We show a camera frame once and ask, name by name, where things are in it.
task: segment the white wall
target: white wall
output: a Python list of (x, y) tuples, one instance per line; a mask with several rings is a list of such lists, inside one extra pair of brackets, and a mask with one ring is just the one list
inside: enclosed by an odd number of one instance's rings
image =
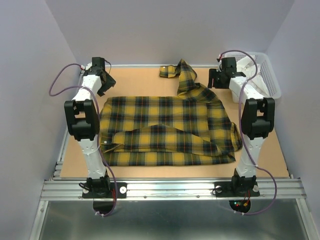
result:
[(320, 1), (296, 0), (267, 50), (282, 91), (275, 128), (320, 231)]
[(294, 0), (46, 0), (75, 58), (212, 64), (227, 49), (265, 52)]
[(48, 88), (75, 58), (44, 0), (5, 1), (0, 21), (0, 239), (26, 240), (65, 130), (67, 97), (50, 98)]

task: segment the wooden board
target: wooden board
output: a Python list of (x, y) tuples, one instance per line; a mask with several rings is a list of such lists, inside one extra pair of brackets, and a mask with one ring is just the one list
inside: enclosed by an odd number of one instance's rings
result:
[[(196, 82), (208, 84), (209, 69), (195, 68), (198, 75)], [(116, 85), (105, 96), (98, 97), (102, 109), (109, 97), (117, 96), (176, 96), (178, 78), (159, 77), (159, 68), (113, 68), (112, 77)], [(229, 89), (212, 89), (222, 101), (230, 120), (237, 125), (238, 104), (232, 101)], [(241, 156), (241, 150), (235, 153), (236, 162), (218, 165), (200, 166), (113, 166), (118, 178), (224, 178), (231, 177)], [(278, 142), (275, 130), (265, 140), (258, 165), (268, 169), (275, 177), (288, 177), (287, 166)], [(73, 137), (69, 138), (64, 163), (60, 176), (62, 178), (85, 178), (87, 166), (81, 148)], [(257, 171), (257, 177), (268, 177), (263, 171)]]

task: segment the plastic basket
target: plastic basket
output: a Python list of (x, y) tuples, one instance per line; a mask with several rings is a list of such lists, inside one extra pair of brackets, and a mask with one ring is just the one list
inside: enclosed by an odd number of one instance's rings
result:
[[(251, 56), (254, 56), (254, 60), (257, 64), (261, 65), (260, 74), (263, 81), (268, 88), (270, 97), (278, 99), (281, 97), (281, 90), (275, 75), (275, 72), (271, 66), (269, 57), (262, 52), (248, 52)], [(240, 52), (228, 52), (225, 57), (235, 57), (236, 61), (244, 58), (246, 55)]]

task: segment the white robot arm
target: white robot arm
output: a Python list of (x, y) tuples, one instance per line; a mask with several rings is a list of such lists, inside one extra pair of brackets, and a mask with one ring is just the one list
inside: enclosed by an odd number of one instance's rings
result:
[[(99, 152), (99, 112), (95, 108), (92, 94), (102, 96), (115, 84), (116, 81), (105, 70), (105, 59), (93, 57), (92, 62), (85, 67), (82, 88), (72, 100), (64, 103), (68, 132), (81, 146), (88, 169), (86, 183), (82, 184), (87, 194), (82, 195), (84, 198), (105, 197), (110, 192), (110, 179)], [(84, 113), (84, 117), (76, 117), (80, 113)]]
[[(235, 103), (238, 103), (240, 100), (240, 91), (245, 81), (247, 81), (247, 79), (243, 76), (237, 76), (230, 79), (229, 89), (232, 91), (232, 99)], [(247, 99), (261, 100), (263, 98), (263, 95), (255, 90), (251, 85), (247, 84), (244, 87), (241, 102), (245, 104)], [(248, 135), (244, 135), (243, 138), (245, 144), (248, 146), (249, 153), (258, 165), (260, 149), (265, 139), (263, 137), (255, 137), (253, 140), (250, 140)], [(245, 149), (242, 150), (241, 159), (236, 167), (236, 172), (240, 177), (245, 178), (252, 178), (256, 175), (256, 166), (251, 162)]]
[(240, 119), (240, 130), (243, 133), (243, 145), (241, 159), (234, 171), (231, 182), (219, 182), (220, 192), (217, 197), (244, 196), (248, 191), (251, 196), (259, 196), (259, 188), (256, 182), (256, 167), (259, 153), (265, 138), (274, 128), (275, 100), (264, 97), (251, 85), (246, 84), (242, 97), (240, 93), (247, 81), (242, 72), (237, 72), (235, 57), (219, 58), (221, 61), (217, 69), (209, 70), (208, 88), (230, 89), (233, 101), (244, 104)]

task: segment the plaid shirt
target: plaid shirt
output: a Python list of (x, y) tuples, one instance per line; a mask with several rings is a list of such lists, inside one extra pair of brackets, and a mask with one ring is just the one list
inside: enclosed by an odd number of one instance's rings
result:
[(111, 166), (212, 165), (235, 161), (242, 147), (217, 96), (200, 83), (182, 59), (160, 68), (160, 77), (179, 75), (177, 96), (120, 96), (107, 99), (100, 146)]

